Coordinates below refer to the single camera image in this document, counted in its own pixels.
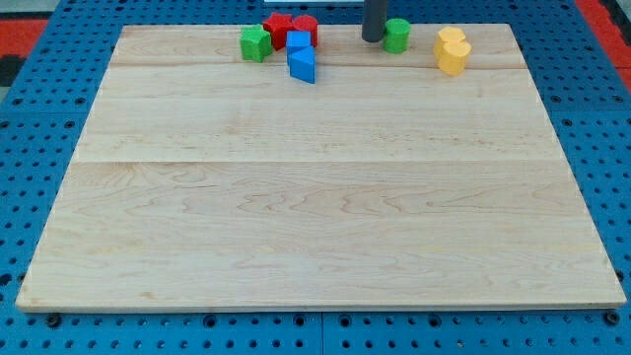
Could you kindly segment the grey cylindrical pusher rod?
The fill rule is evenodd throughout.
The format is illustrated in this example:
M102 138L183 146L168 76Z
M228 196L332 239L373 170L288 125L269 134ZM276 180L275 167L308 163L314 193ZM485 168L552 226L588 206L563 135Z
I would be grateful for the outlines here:
M365 0L363 5L362 39L379 42L385 33L386 0Z

